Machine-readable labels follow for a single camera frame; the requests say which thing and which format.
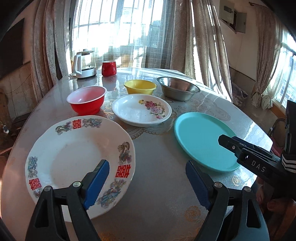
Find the turquoise plastic plate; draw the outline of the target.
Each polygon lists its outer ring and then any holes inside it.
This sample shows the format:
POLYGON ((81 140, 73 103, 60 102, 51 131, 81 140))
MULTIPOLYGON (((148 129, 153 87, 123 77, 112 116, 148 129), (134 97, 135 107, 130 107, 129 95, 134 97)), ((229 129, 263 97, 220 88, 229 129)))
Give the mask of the turquoise plastic plate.
POLYGON ((236 136, 219 119, 205 113, 184 113, 176 119, 174 132, 183 150, 203 167, 221 173, 233 172, 240 167, 235 155, 218 143, 221 135, 236 136))

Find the large white double-happiness plate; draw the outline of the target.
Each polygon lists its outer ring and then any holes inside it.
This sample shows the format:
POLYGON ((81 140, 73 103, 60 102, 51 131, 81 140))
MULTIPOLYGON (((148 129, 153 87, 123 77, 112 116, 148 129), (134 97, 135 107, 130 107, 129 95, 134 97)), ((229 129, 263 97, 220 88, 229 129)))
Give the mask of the large white double-happiness plate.
POLYGON ((91 219, 112 209, 126 193, 135 172, 135 148, 116 122, 97 115, 75 116, 51 126, 30 150, 25 164, 26 185, 37 202, 44 187, 68 187, 109 162, 109 175, 87 213, 91 219))

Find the stainless steel bowl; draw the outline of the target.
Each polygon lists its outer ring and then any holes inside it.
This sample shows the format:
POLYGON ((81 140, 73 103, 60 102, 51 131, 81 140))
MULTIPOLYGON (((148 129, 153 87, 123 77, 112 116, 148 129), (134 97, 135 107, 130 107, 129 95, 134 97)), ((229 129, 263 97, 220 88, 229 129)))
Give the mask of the stainless steel bowl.
POLYGON ((158 77, 157 83, 161 86, 164 96, 177 101, 188 101, 201 91, 197 85, 174 77, 158 77))

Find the white floral plate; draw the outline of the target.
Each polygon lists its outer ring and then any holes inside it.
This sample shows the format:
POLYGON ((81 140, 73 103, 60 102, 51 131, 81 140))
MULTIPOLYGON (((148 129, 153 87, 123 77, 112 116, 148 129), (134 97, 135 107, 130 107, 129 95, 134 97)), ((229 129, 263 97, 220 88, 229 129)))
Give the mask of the white floral plate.
POLYGON ((128 94, 112 104, 113 113, 124 123, 137 127, 156 126, 167 121, 171 106, 163 99, 147 94, 128 94))

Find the yellow plastic bowl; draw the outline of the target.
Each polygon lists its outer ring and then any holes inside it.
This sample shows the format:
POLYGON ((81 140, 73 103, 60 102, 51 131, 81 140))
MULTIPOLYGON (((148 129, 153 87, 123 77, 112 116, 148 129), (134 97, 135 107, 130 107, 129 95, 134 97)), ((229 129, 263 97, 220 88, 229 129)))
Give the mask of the yellow plastic bowl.
POLYGON ((151 81, 134 79, 124 83, 128 94, 147 94, 152 95, 157 85, 151 81))

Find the red plastic bowl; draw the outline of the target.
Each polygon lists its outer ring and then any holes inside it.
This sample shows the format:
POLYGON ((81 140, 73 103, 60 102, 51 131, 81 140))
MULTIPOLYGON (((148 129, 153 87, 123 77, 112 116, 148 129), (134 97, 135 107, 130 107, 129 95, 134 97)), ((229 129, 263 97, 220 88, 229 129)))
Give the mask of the red plastic bowl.
POLYGON ((105 87, 88 86, 75 90, 66 100, 78 115, 93 115, 100 111, 106 93, 105 87))

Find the wooden chair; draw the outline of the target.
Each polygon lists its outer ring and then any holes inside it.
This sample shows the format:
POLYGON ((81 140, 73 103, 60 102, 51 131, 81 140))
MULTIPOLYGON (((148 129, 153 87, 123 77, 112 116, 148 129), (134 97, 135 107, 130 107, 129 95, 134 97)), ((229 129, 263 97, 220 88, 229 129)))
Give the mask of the wooden chair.
POLYGON ((274 144, 283 148, 285 146, 285 118, 278 118, 267 134, 274 144))

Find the beige curtain centre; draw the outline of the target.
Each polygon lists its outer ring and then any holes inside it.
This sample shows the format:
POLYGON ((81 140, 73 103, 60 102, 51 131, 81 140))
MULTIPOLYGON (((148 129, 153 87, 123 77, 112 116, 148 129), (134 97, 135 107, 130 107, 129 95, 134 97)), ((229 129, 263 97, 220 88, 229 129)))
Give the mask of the beige curtain centre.
POLYGON ((233 101, 224 37, 212 1, 175 1, 170 69, 233 101))

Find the beige curtain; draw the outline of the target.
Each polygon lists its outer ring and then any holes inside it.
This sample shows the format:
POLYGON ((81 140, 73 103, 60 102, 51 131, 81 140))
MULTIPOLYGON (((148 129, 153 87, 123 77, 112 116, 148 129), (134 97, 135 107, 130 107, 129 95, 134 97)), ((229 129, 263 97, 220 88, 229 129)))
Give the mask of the beige curtain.
POLYGON ((31 75, 37 102, 71 70, 71 1, 37 1, 31 34, 31 75))
POLYGON ((258 49, 256 82, 251 96, 252 105, 263 110, 272 107, 272 97, 265 94, 280 58, 283 24, 267 7, 255 4, 258 49))
POLYGON ((170 69, 233 101, 224 37, 212 1, 175 1, 170 69))

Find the beige curtain right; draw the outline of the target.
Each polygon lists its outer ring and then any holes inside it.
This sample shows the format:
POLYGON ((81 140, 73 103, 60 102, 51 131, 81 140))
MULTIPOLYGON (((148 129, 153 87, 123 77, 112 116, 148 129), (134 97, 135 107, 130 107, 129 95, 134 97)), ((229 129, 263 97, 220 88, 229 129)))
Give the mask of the beige curtain right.
POLYGON ((251 96, 252 105, 263 110, 272 107, 272 97, 265 94, 280 58, 283 24, 267 7, 255 4, 258 49, 256 82, 251 96))

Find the red mug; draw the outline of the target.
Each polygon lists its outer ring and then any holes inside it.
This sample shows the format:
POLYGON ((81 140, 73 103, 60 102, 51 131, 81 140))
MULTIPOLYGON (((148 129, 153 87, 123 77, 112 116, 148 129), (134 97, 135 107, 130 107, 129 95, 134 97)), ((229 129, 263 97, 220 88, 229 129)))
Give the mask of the red mug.
POLYGON ((103 61, 101 73, 104 77, 114 76, 117 73, 116 62, 114 60, 103 61))

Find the white glass electric kettle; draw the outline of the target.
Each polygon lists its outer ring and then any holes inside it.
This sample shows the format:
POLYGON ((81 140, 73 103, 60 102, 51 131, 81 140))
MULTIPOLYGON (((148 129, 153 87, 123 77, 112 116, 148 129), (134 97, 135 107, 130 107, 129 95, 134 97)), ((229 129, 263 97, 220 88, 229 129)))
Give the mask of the white glass electric kettle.
POLYGON ((84 49, 74 56, 72 73, 69 77, 88 78, 97 74, 94 50, 84 49))

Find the beige curtain left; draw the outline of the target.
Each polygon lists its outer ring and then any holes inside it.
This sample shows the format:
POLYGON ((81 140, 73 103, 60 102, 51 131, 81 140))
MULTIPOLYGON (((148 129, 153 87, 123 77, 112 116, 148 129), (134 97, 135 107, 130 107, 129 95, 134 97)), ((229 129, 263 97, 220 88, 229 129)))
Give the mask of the beige curtain left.
POLYGON ((31 34, 31 75, 37 102, 71 70, 71 1, 37 1, 31 34))

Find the wall electrical box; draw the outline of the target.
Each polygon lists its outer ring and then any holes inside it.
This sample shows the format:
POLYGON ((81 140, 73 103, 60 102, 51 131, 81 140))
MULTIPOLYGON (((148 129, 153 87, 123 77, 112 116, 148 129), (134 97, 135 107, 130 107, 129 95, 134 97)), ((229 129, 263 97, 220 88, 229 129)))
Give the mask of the wall electrical box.
POLYGON ((235 33, 246 33, 247 13, 238 12, 231 1, 220 1, 219 18, 235 33))

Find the dark wall television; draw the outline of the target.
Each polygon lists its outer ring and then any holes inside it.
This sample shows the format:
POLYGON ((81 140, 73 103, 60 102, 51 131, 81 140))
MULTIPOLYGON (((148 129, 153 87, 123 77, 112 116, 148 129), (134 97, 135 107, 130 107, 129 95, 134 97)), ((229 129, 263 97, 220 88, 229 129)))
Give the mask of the dark wall television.
POLYGON ((1 78, 23 65, 23 25, 21 19, 12 26, 1 40, 0 75, 1 78))

